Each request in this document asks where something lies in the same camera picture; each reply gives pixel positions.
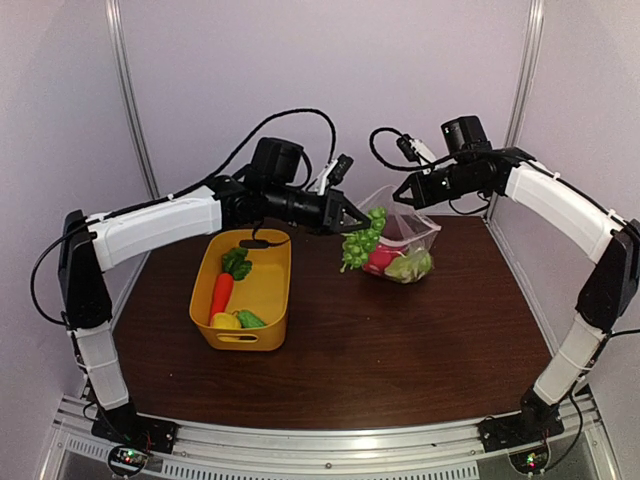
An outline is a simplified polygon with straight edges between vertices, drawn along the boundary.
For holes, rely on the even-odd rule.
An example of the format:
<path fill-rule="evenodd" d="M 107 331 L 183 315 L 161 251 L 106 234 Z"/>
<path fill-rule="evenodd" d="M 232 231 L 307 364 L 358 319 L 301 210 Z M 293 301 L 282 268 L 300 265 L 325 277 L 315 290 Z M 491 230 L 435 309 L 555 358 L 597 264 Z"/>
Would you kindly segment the green toy grapes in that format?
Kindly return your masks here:
<path fill-rule="evenodd" d="M 386 226 L 387 209 L 384 207 L 373 208 L 368 212 L 367 216 L 371 220 L 368 229 L 344 234 L 341 273 L 346 270 L 363 268 L 377 248 Z"/>

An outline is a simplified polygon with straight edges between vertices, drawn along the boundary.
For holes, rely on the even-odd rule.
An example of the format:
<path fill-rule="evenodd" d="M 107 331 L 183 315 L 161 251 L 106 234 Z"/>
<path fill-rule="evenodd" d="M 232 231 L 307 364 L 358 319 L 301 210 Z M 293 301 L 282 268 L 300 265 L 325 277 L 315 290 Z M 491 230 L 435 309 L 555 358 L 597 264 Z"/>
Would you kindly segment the red toy apple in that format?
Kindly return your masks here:
<path fill-rule="evenodd" d="M 386 268 L 406 252 L 405 247 L 389 246 L 379 243 L 376 249 L 369 255 L 368 261 L 362 266 L 362 270 L 373 275 L 384 276 Z"/>

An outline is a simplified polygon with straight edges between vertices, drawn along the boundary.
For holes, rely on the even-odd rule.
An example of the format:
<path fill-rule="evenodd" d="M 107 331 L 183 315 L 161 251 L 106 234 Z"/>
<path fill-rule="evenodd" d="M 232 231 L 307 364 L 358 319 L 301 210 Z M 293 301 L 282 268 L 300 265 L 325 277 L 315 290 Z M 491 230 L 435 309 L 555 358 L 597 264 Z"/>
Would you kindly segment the clear zip top bag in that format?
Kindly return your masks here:
<path fill-rule="evenodd" d="M 404 255 L 418 249 L 424 249 L 430 253 L 431 246 L 441 227 L 425 214 L 417 212 L 409 206 L 396 203 L 392 198 L 395 189 L 394 185 L 383 186 L 360 201 L 357 207 L 364 213 L 368 213 L 376 207 L 387 209 L 387 222 L 379 243 L 405 247 Z M 378 277 L 391 280 L 385 275 Z"/>

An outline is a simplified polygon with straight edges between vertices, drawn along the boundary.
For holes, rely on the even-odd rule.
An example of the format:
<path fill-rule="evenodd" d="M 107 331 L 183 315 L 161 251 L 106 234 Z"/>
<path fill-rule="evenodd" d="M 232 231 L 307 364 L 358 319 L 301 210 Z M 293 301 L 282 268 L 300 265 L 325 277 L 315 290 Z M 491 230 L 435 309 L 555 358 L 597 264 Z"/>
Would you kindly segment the light green toy lettuce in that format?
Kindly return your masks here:
<path fill-rule="evenodd" d="M 384 275 L 401 284 L 415 283 L 431 272 L 433 259 L 424 249 L 409 251 L 392 260 Z"/>

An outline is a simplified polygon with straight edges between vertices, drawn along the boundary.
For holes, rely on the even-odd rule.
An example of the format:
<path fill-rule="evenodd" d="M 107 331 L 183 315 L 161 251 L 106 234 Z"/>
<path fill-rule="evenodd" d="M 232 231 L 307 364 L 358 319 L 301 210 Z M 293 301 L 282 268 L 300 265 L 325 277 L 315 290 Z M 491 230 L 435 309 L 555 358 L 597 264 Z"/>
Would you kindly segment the green toy broccoli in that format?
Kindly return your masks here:
<path fill-rule="evenodd" d="M 236 318 L 240 322 L 243 329 L 264 328 L 267 324 L 257 315 L 249 310 L 241 310 L 236 314 Z"/>

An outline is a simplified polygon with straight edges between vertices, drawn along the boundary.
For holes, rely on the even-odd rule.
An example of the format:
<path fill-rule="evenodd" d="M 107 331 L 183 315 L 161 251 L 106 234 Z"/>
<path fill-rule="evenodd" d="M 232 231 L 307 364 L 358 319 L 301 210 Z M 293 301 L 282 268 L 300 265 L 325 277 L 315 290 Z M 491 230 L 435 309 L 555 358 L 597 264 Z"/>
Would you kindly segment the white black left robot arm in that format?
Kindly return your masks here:
<path fill-rule="evenodd" d="M 178 193 L 109 213 L 86 216 L 76 210 L 67 215 L 58 263 L 63 320 L 78 348 L 99 416 L 121 443 L 137 442 L 144 424 L 119 363 L 104 273 L 157 248 L 266 218 L 317 234 L 369 228 L 371 219 L 330 180 L 342 179 L 352 158 L 331 160 L 319 187 L 306 191 L 292 184 L 303 153 L 298 144 L 264 137 L 251 161 L 232 175 L 212 173 Z"/>

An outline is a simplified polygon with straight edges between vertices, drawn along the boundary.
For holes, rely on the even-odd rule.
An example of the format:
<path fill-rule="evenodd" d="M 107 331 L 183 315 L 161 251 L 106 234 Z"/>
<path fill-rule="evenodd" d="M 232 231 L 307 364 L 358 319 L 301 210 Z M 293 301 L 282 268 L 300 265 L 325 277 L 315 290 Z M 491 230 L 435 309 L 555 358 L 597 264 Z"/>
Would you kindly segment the yellow plastic basket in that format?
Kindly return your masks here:
<path fill-rule="evenodd" d="M 290 236 L 250 229 L 215 236 L 202 258 L 189 313 L 218 350 L 272 351 L 286 337 Z"/>

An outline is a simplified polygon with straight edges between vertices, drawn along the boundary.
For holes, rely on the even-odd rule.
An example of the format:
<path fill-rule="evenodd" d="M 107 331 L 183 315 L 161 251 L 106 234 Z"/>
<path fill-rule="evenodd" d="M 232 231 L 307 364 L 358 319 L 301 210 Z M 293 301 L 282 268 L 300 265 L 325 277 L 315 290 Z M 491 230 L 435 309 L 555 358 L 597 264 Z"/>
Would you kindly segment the yellow toy lemon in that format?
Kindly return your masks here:
<path fill-rule="evenodd" d="M 211 317 L 210 327 L 214 329 L 237 330 L 242 329 L 242 324 L 235 315 L 218 312 Z"/>

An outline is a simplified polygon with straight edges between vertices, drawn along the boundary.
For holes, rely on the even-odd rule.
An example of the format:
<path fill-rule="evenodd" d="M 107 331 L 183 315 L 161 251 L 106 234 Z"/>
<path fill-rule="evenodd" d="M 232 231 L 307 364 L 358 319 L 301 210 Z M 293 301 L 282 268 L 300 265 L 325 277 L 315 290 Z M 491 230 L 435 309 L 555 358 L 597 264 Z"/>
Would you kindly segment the controller board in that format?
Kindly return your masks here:
<path fill-rule="evenodd" d="M 509 454 L 509 461 L 513 469 L 520 474 L 528 476 L 542 472 L 547 467 L 549 459 L 549 450 L 542 446 Z"/>
<path fill-rule="evenodd" d="M 151 454 L 125 445 L 114 446 L 107 455 L 107 466 L 118 476 L 131 477 L 139 474 L 148 464 Z"/>

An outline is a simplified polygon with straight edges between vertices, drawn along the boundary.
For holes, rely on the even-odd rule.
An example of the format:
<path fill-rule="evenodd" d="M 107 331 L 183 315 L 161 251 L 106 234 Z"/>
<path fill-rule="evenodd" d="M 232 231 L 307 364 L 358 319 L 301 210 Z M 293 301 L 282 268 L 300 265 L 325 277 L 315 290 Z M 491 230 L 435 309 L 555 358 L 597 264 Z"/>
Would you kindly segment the left controller board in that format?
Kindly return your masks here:
<path fill-rule="evenodd" d="M 114 446 L 107 455 L 107 466 L 118 476 L 131 477 L 139 474 L 148 464 L 151 454 L 125 445 Z"/>

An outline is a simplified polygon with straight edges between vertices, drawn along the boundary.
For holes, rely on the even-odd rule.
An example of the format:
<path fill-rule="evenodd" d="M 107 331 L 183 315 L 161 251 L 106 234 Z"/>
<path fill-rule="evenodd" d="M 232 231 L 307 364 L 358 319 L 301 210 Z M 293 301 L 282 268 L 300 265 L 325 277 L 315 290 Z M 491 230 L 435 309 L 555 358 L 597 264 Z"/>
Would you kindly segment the right aluminium frame post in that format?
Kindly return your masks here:
<path fill-rule="evenodd" d="M 504 140 L 506 147 L 516 146 L 522 133 L 526 107 L 531 96 L 541 51 L 545 4 L 544 0 L 531 0 L 529 2 L 515 96 Z"/>

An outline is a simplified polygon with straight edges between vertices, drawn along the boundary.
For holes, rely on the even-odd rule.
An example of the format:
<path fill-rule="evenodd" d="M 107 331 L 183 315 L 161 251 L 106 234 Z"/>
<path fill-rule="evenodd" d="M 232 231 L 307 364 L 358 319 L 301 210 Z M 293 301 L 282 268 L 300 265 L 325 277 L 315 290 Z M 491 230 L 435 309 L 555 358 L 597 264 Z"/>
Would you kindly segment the aluminium frame post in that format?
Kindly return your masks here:
<path fill-rule="evenodd" d="M 544 0 L 531 0 L 529 2 L 515 96 L 504 140 L 506 147 L 516 146 L 522 133 L 526 107 L 531 96 L 541 51 L 545 4 Z"/>
<path fill-rule="evenodd" d="M 114 54 L 116 74 L 124 104 L 125 119 L 132 139 L 135 156 L 149 198 L 158 199 L 160 197 L 160 190 L 151 163 L 136 101 L 133 78 L 128 61 L 120 2 L 117 0 L 106 0 L 105 12 Z"/>

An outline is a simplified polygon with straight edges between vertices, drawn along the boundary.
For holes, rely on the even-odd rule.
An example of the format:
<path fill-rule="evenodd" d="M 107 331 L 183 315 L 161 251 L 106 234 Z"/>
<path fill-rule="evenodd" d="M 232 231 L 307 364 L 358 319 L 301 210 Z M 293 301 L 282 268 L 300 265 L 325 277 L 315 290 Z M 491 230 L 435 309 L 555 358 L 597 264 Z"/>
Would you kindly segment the aluminium front rail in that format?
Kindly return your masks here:
<path fill-rule="evenodd" d="M 360 430 L 253 429 L 178 421 L 170 453 L 137 479 L 527 479 L 518 461 L 546 447 L 542 479 L 617 479 L 620 469 L 591 394 L 564 402 L 564 431 L 489 451 L 479 419 Z"/>

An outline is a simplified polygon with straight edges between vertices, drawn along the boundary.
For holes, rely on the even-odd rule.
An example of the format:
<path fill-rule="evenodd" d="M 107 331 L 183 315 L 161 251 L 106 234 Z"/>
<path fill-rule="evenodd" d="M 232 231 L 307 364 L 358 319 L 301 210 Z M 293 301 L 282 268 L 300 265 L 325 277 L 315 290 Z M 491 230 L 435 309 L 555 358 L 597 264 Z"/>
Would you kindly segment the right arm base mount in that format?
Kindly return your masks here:
<path fill-rule="evenodd" d="M 477 424 L 486 453 L 540 443 L 564 432 L 561 417 L 555 413 L 541 423 L 531 423 L 522 412 L 487 416 Z"/>

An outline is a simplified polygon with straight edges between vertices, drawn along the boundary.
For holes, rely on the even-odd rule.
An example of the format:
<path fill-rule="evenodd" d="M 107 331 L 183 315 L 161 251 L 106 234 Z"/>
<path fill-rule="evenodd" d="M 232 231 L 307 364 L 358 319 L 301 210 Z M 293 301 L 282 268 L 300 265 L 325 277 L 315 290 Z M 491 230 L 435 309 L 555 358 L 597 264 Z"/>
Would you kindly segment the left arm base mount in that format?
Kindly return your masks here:
<path fill-rule="evenodd" d="M 177 435 L 175 422 L 119 409 L 100 411 L 91 427 L 95 437 L 145 452 L 171 454 Z"/>

